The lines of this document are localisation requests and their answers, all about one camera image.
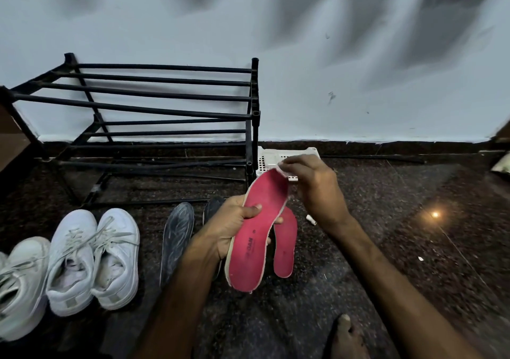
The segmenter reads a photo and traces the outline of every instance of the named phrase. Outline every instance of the pink insole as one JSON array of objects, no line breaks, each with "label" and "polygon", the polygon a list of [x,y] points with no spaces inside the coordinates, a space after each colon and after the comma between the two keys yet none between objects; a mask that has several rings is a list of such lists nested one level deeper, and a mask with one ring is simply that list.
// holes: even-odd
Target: pink insole
[{"label": "pink insole", "polygon": [[297,239],[297,220],[292,210],[285,207],[280,217],[284,223],[274,225],[277,249],[274,252],[273,268],[278,277],[286,279],[294,267],[294,247]]},{"label": "pink insole", "polygon": [[228,251],[225,273],[238,291],[251,292],[262,280],[266,263],[266,240],[271,226],[287,202],[289,181],[276,169],[259,176],[246,193],[244,206],[262,205],[255,217],[245,219]]}]

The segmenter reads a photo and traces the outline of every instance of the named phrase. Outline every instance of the shoe rack shelf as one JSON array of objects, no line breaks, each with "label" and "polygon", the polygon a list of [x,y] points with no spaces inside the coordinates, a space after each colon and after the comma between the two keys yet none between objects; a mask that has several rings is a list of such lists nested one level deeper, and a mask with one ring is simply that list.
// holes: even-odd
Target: shoe rack shelf
[{"label": "shoe rack shelf", "polygon": [[[82,73],[81,69],[136,69],[157,71],[157,70],[178,70],[193,72],[223,72],[223,73],[244,73],[246,81],[225,81],[211,79],[181,79],[181,78],[164,78],[151,76],[134,76],[134,75],[112,75],[102,73]],[[56,84],[55,81],[60,78],[76,78],[80,85]],[[108,87],[88,86],[86,80],[109,80],[111,82],[121,81],[122,84],[128,83],[129,89],[118,89]],[[144,83],[165,83],[165,84],[190,84],[190,85],[218,85],[227,87],[248,87],[248,96],[221,96],[221,95],[205,95],[205,94],[185,94],[185,93],[169,93],[169,92],[149,92],[142,90],[133,90],[133,85]],[[84,92],[87,101],[62,99],[54,97],[35,96],[33,93],[43,88],[61,89],[70,91]],[[232,101],[245,102],[247,105],[245,114],[217,113],[217,112],[200,112],[200,111],[183,111],[163,108],[148,108],[144,106],[134,105],[118,105],[106,104],[94,101],[92,94],[107,93],[125,96],[138,97],[157,97],[157,98],[175,98],[189,100],[209,100],[214,101]],[[26,100],[32,102],[56,104],[56,105],[72,105],[82,108],[91,108],[94,113],[94,120],[86,130],[84,130],[72,143],[68,143],[66,147],[55,157],[51,157],[43,143],[29,129],[27,123],[23,120],[19,112],[15,108],[18,100]],[[62,65],[43,73],[42,75],[18,85],[12,89],[0,87],[0,102],[14,118],[24,134],[29,138],[30,142],[36,149],[36,156],[42,162],[48,165],[53,174],[65,189],[71,202],[81,207],[119,207],[146,204],[174,204],[179,202],[207,202],[208,197],[196,197],[193,199],[185,199],[175,197],[168,200],[144,200],[144,201],[115,201],[115,202],[97,202],[101,193],[107,188],[108,179],[111,176],[185,176],[191,178],[210,178],[213,180],[221,179],[232,182],[245,182],[249,186],[256,177],[258,168],[257,150],[258,150],[258,126],[260,123],[260,106],[258,103],[258,59],[252,59],[251,68],[222,68],[222,67],[205,67],[205,66],[178,66],[178,65],[140,65],[140,64],[81,64],[78,63],[73,53],[65,54],[65,61]],[[101,115],[101,110],[125,111],[134,113],[147,113],[156,115],[168,115],[186,117],[178,120],[133,120],[133,121],[105,121]],[[150,124],[172,124],[182,123],[218,123],[244,121],[245,128],[239,130],[151,130],[151,131],[131,131],[131,132],[111,132],[110,127],[116,125],[150,125]],[[209,134],[244,134],[243,142],[226,142],[226,143],[210,143],[207,142],[207,136],[204,136],[204,142],[201,143],[147,143],[147,142],[122,142],[115,141],[120,136],[161,136],[161,135],[209,135]],[[90,142],[92,137],[105,137],[106,142]],[[245,157],[226,158],[219,161],[207,162],[164,162],[154,160],[134,160],[133,157],[122,157],[119,154],[123,150],[172,150],[172,149],[188,149],[188,148],[212,148],[212,147],[242,147],[244,148]],[[87,155],[90,154],[89,162],[73,161],[73,156],[77,151],[86,150]],[[113,160],[109,163],[93,160],[97,157],[111,157]],[[206,174],[177,174],[174,170],[179,168],[191,167],[244,167],[246,169],[245,179],[228,178],[218,176],[208,176]],[[64,170],[66,168],[79,169],[99,169],[102,175],[92,187],[90,193],[84,200],[80,200],[75,190],[69,184],[65,177]]]}]

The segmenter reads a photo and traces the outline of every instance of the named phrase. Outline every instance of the right hand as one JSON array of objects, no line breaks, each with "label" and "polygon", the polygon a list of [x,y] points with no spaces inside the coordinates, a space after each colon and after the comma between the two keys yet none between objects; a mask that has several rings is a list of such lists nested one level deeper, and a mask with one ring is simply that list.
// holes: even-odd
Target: right hand
[{"label": "right hand", "polygon": [[290,156],[278,166],[297,176],[299,198],[326,233],[334,232],[350,218],[337,174],[317,156]]}]

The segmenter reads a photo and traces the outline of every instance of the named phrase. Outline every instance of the white wall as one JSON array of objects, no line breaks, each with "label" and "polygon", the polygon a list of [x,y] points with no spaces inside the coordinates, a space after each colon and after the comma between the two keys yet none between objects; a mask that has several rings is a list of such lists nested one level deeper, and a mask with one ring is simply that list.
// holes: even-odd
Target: white wall
[{"label": "white wall", "polygon": [[[479,142],[510,116],[509,11],[510,0],[0,0],[0,83],[18,85],[66,52],[89,63],[235,67],[258,57],[261,140]],[[232,102],[95,99],[242,111]],[[85,109],[17,105],[45,141],[72,140],[92,121]]]}]

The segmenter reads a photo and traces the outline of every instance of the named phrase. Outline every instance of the speckled floor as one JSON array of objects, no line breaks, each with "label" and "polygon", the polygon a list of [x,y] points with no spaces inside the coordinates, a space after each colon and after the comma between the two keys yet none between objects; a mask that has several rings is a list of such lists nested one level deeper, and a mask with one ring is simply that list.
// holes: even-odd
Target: speckled floor
[{"label": "speckled floor", "polygon": [[[486,357],[510,357],[510,184],[488,172],[488,156],[426,159],[426,165],[326,162],[338,173],[354,216],[412,284]],[[71,179],[86,191],[94,176],[76,173]],[[229,196],[243,191],[241,183],[232,182],[116,178],[105,199]],[[220,277],[203,312],[194,356],[319,358],[333,320],[346,312],[365,330],[372,358],[398,357],[341,253],[304,220],[303,206],[294,197],[289,207],[299,223],[292,276],[277,278],[269,261],[252,295],[233,291]],[[50,239],[60,219],[73,209],[52,175],[38,166],[0,201],[0,249],[9,252],[34,235]],[[99,218],[105,210],[94,214]],[[66,357],[69,350],[88,357],[128,355],[159,294],[163,226],[171,208],[128,210],[141,233],[135,300],[116,312],[94,302],[69,318],[57,318],[48,310],[31,334],[2,343],[0,349],[14,353],[37,347]],[[203,204],[195,205],[196,229],[202,210]]]}]

